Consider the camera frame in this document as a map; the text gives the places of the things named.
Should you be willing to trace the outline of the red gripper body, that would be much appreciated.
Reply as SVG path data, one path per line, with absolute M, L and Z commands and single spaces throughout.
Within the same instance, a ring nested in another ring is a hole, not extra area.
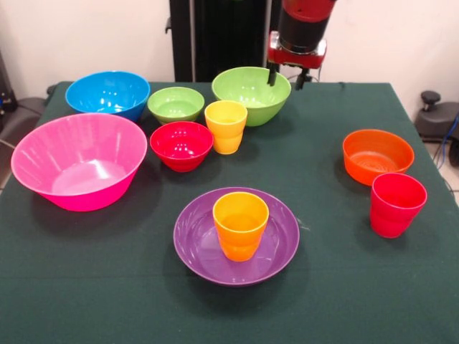
M 319 69 L 325 59 L 326 50 L 327 41 L 322 39 L 312 52 L 305 54 L 290 52 L 280 45 L 279 32 L 271 31 L 268 43 L 268 62 L 303 69 Z

